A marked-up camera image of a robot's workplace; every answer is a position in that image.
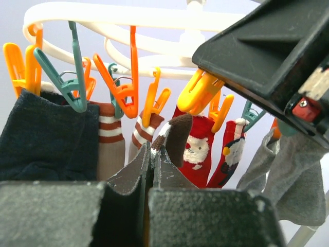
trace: red christmas sock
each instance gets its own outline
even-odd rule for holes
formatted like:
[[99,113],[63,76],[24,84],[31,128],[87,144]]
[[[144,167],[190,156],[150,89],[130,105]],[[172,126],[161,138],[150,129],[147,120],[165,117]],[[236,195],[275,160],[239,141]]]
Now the red christmas sock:
[[[183,115],[177,107],[173,117]],[[211,148],[214,133],[211,128],[214,122],[204,116],[193,116],[193,125],[187,139],[183,160],[179,167],[181,173],[198,188],[205,188],[211,169]]]
[[221,160],[207,184],[207,188],[222,188],[233,176],[242,157],[245,144],[243,129],[247,124],[248,122],[243,118],[226,123]]

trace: white background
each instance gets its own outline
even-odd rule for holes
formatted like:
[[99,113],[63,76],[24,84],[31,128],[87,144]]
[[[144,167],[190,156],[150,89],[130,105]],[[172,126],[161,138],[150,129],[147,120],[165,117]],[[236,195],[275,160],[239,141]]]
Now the white background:
[[[29,43],[26,41],[22,34],[23,18],[24,13],[28,8],[33,5],[43,3],[43,2],[60,2],[60,1],[46,1],[46,0],[14,0],[14,1],[1,1],[0,9],[0,44],[7,42],[13,42],[20,46],[24,52],[25,48]],[[68,1],[67,2],[81,2],[81,3],[95,3],[95,4],[111,4],[111,5],[124,5],[124,6],[138,6],[138,7],[156,7],[156,8],[167,8],[167,9],[186,9],[185,0],[163,0],[163,1],[152,1],[152,0],[84,0],[84,1]],[[205,11],[211,12],[225,12],[225,13],[242,13],[247,14],[253,10],[258,4],[249,0],[208,0],[204,6]],[[168,40],[168,41],[178,41],[182,30],[174,29],[156,29],[156,28],[143,28],[137,27],[137,33],[151,36],[158,39]],[[105,53],[103,48],[104,39],[100,35],[91,32],[90,30],[78,25],[78,35],[80,46],[82,50],[83,57],[92,57],[94,53],[98,53],[104,62],[113,62],[111,58]],[[208,38],[215,35],[214,33],[205,32],[204,35]],[[44,38],[50,41],[52,44],[71,51],[71,34],[68,28],[67,22],[50,22],[44,25]],[[128,46],[115,43],[115,46],[124,55],[130,56],[130,49]],[[145,56],[150,55],[149,52],[142,50],[138,51],[138,55]],[[51,62],[55,68],[61,72],[64,70],[75,70],[74,66],[66,64],[64,62],[58,61],[56,59],[50,58]],[[92,76],[97,79],[97,86],[92,95],[91,100],[110,102],[108,88],[101,79],[97,72],[92,72]],[[0,97],[0,129],[3,129],[9,112],[11,111],[15,103],[15,94],[12,88],[10,77],[7,71],[4,55],[0,53],[0,77],[2,78],[3,84],[1,86],[1,97]],[[49,81],[45,74],[43,74],[43,80]],[[152,78],[140,78],[140,90],[139,90],[139,104],[140,111],[144,105],[145,96],[148,90],[149,83],[152,82]],[[187,81],[179,80],[160,80],[159,91],[164,87],[169,87],[172,90],[172,95],[169,98],[168,103],[162,111],[162,116],[166,120],[169,120],[173,114],[176,106],[176,101],[179,93],[186,85]],[[228,89],[222,90],[224,94],[231,93]],[[235,94],[235,100],[233,106],[227,116],[227,120],[234,120],[241,117],[243,106],[245,104],[245,99]],[[135,119],[128,119],[127,117],[122,118],[123,134],[126,139],[126,151],[128,151],[129,143],[131,139],[131,134],[135,125]],[[248,131],[246,137],[246,146],[243,154],[242,161],[240,162],[237,171],[227,183],[225,188],[235,188],[238,180],[242,174],[247,169],[254,153],[256,152],[258,146],[261,143],[263,136],[269,131],[271,124],[273,122],[273,117],[266,114],[250,131]],[[223,139],[224,127],[215,135],[214,144],[212,146],[212,172],[215,170],[222,149],[222,139]],[[329,189],[329,167],[328,163],[329,156],[325,156],[322,161],[322,172],[324,177],[324,187],[325,191]],[[283,232],[286,240],[288,241],[296,232],[299,226],[292,224],[288,221],[282,221]],[[329,223],[326,222],[319,230],[315,233],[313,238],[308,242],[307,246],[325,247],[329,243],[328,230]]]

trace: dark navy sock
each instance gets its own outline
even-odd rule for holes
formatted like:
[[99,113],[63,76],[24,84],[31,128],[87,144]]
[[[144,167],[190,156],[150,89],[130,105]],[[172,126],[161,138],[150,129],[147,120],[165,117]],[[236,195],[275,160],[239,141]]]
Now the dark navy sock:
[[0,181],[96,180],[98,106],[77,113],[63,102],[22,90],[0,136]]

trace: clothespin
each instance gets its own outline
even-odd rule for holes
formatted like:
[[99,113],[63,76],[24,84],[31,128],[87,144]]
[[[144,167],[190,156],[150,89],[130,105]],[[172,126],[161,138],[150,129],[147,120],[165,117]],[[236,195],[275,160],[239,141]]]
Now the clothespin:
[[32,36],[35,36],[35,44],[29,45],[25,50],[25,65],[18,45],[6,43],[3,47],[8,71],[17,98],[21,94],[22,88],[40,95],[42,69],[33,56],[33,51],[37,47],[42,48],[43,30],[33,24],[28,27],[28,31]]
[[198,69],[178,97],[179,110],[191,115],[201,113],[224,84],[211,74]]
[[[111,63],[107,70],[109,72],[109,75],[111,76],[111,78],[113,79],[113,81],[115,81],[115,85],[116,86],[120,86],[121,85],[121,82],[120,82],[120,79],[118,78],[114,78],[113,77],[113,74],[112,74],[112,66],[114,65],[117,65],[116,63]],[[109,91],[109,96],[111,98],[111,104],[114,106],[115,108],[115,111],[114,111],[114,117],[116,119],[120,119],[121,117],[124,116],[124,112],[123,110],[121,109],[120,105],[117,103],[117,100],[116,98],[114,97],[114,95],[111,93],[111,91]]]
[[[72,31],[72,39],[73,39],[72,48],[73,48],[76,72],[64,71],[61,74],[59,74],[41,49],[36,48],[33,54],[37,59],[37,61],[40,63],[42,69],[49,77],[49,79],[62,93],[67,103],[69,103],[70,106],[76,112],[81,113],[87,110],[87,95],[86,95],[86,85],[85,85],[85,78],[83,72],[83,63],[82,63],[76,23],[69,21],[68,24]],[[75,74],[77,75],[78,78],[64,81],[62,79],[64,74]],[[79,97],[75,97],[72,91],[79,91]]]
[[255,109],[251,108],[251,105],[251,101],[247,100],[245,107],[243,108],[241,117],[249,122],[249,124],[244,128],[244,132],[250,130],[250,128],[254,126],[256,122],[258,122],[258,120],[266,114],[265,110],[262,110],[261,113],[258,113]]
[[165,88],[162,90],[158,100],[155,100],[156,92],[158,91],[159,81],[161,70],[159,67],[155,67],[156,71],[153,72],[153,76],[155,76],[155,80],[150,84],[148,94],[146,96],[145,106],[142,115],[142,125],[147,128],[150,125],[150,118],[152,113],[159,115],[167,103],[167,100],[170,96],[170,89]]
[[[138,115],[138,55],[136,48],[136,26],[130,27],[130,53],[131,53],[131,67],[132,67],[132,80],[131,84],[124,84],[116,86],[115,81],[110,76],[104,63],[98,54],[94,54],[94,63],[101,74],[103,80],[108,86],[109,90],[116,98],[117,103],[128,118],[136,118]],[[131,97],[132,102],[127,103],[126,98]]]
[[216,133],[222,127],[224,120],[231,109],[233,104],[234,95],[229,94],[225,97],[222,107],[220,107],[221,90],[213,97],[209,105],[208,118],[212,119],[215,123],[211,128],[212,133]]
[[[84,81],[86,84],[87,100],[90,100],[96,86],[96,79],[90,76],[92,67],[90,58],[84,57],[84,59],[85,61],[83,62],[83,67],[86,69],[84,72]],[[73,95],[75,97],[79,97],[79,91],[73,91]]]
[[274,121],[272,123],[271,129],[274,128],[273,138],[274,139],[280,139],[281,133],[278,127],[278,121],[276,118],[274,118]]
[[297,133],[297,130],[280,119],[277,119],[277,125],[280,133],[284,136],[293,136]]

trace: gray sock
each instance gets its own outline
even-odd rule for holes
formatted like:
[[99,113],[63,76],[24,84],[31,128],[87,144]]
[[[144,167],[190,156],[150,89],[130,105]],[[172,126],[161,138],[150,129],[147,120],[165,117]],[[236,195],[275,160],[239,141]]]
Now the gray sock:
[[281,136],[280,151],[272,162],[264,190],[264,195],[274,205],[279,205],[281,219],[304,217],[304,224],[312,226],[324,222],[325,202],[319,167],[320,160],[327,152],[327,149],[300,132],[290,137]]
[[265,188],[266,173],[279,151],[279,142],[269,144],[274,133],[271,129],[263,138],[262,144],[253,157],[246,173],[237,184],[237,189],[253,189],[261,192]]
[[320,226],[325,221],[325,196],[320,162],[304,171],[278,201],[280,220]]

